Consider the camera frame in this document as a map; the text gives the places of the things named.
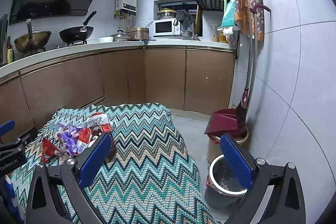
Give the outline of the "red snack wrapper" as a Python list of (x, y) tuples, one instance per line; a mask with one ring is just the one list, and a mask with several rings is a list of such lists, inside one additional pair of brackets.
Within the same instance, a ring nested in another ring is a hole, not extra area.
[[(80, 134), (76, 142), (78, 155), (80, 155), (89, 146), (89, 143), (91, 141), (91, 135), (92, 135), (92, 132), (87, 127), (84, 127), (82, 130), (80, 130)], [(41, 161), (47, 162), (47, 160), (49, 160), (52, 157), (56, 157), (56, 156), (65, 157), (65, 156), (71, 156), (71, 155), (69, 155), (64, 149), (60, 148), (60, 143), (59, 143), (59, 147), (56, 147), (56, 145), (54, 145), (49, 139), (43, 138), (42, 139)]]

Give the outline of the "purple plastic wrapper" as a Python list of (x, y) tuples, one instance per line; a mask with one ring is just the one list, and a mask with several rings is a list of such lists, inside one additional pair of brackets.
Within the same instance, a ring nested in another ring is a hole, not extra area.
[(80, 134), (80, 130), (84, 128), (83, 125), (64, 125), (62, 123), (57, 123), (59, 129), (57, 131), (57, 137), (59, 139), (60, 148), (64, 149), (69, 155), (78, 155), (77, 151), (77, 138)]

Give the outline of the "crushed red beer can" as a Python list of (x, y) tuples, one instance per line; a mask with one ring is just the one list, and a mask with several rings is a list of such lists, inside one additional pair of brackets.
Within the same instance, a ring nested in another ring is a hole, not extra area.
[(93, 113), (85, 124), (91, 130), (93, 136), (99, 136), (101, 133), (109, 134), (112, 131), (111, 122), (105, 113)]

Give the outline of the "grey round trash bin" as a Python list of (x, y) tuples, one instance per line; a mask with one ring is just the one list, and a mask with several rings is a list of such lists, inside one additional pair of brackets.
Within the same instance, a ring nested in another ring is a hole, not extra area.
[(215, 209), (222, 209), (240, 201), (246, 193), (247, 189), (240, 185), (224, 155), (216, 157), (206, 178), (206, 203)]

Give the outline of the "beige trash bin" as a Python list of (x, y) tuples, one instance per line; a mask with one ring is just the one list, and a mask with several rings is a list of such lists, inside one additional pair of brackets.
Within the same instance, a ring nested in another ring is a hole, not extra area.
[(209, 137), (209, 144), (207, 149), (207, 161), (211, 164), (215, 159), (220, 156), (231, 156), (235, 150), (240, 150), (248, 138), (249, 131), (247, 127), (243, 128), (243, 132), (238, 136), (233, 136), (228, 131), (218, 131), (206, 133)]

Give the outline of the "dark red dustpan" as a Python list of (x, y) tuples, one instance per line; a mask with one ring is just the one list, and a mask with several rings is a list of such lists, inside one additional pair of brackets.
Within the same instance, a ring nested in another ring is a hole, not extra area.
[(246, 126), (237, 122), (236, 109), (218, 110), (210, 116), (205, 135), (221, 137), (225, 133), (230, 133), (235, 138), (247, 133)]

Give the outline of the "zigzag knitted table cloth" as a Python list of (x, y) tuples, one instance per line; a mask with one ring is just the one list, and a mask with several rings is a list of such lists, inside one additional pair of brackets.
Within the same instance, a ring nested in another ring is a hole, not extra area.
[(115, 147), (85, 192), (107, 223), (214, 222), (197, 164), (160, 103), (58, 110), (27, 146), (26, 164), (11, 175), (21, 207), (27, 205), (42, 140), (58, 145), (60, 126), (84, 124), (97, 112), (109, 117)]

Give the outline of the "olive oil bottle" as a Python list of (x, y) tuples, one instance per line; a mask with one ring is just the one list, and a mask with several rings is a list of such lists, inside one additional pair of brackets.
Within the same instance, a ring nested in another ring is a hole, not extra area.
[(11, 45), (11, 36), (7, 37), (7, 62), (10, 64), (14, 61), (14, 51)]

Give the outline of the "brass coloured pot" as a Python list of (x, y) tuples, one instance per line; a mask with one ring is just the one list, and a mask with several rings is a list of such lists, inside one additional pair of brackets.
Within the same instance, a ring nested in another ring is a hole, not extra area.
[(49, 42), (52, 32), (41, 30), (33, 31), (31, 19), (26, 20), (26, 26), (27, 33), (14, 40), (16, 49), (21, 53), (42, 50)]

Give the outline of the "black wok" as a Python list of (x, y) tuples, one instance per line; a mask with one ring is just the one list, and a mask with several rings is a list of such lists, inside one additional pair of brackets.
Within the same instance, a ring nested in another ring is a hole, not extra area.
[(66, 28), (59, 32), (59, 36), (67, 46), (76, 45), (77, 43), (87, 44), (87, 40), (93, 33), (94, 27), (89, 26), (90, 20), (97, 14), (97, 11), (94, 10), (86, 18), (81, 26)]

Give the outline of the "steel pot with lid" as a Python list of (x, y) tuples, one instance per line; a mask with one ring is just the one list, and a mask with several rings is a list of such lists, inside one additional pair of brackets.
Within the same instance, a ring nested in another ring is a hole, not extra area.
[(113, 38), (114, 42), (126, 42), (131, 40), (131, 38), (127, 36), (123, 30), (117, 30), (117, 33), (110, 35), (110, 37)]

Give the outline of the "brown rice cooker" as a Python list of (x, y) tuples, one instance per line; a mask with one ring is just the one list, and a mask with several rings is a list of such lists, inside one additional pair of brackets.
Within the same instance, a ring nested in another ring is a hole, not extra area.
[(128, 28), (126, 31), (127, 36), (132, 40), (148, 40), (149, 29), (145, 27)]

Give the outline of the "teal plastic bag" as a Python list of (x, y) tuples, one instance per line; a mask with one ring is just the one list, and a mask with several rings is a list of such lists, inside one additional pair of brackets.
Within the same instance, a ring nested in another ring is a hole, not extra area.
[(233, 27), (235, 25), (235, 0), (230, 0), (226, 8), (224, 9), (224, 14), (222, 18), (222, 28)]

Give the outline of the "white microwave oven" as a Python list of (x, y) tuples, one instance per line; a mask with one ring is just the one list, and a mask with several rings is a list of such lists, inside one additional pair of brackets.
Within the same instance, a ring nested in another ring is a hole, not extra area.
[(181, 36), (181, 24), (176, 18), (153, 21), (153, 36)]

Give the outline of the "glass lidded pot on microwave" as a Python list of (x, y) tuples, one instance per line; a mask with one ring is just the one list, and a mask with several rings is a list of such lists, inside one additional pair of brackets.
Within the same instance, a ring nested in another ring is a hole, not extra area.
[(175, 18), (176, 15), (177, 15), (176, 10), (168, 8), (161, 9), (157, 13), (158, 20)]

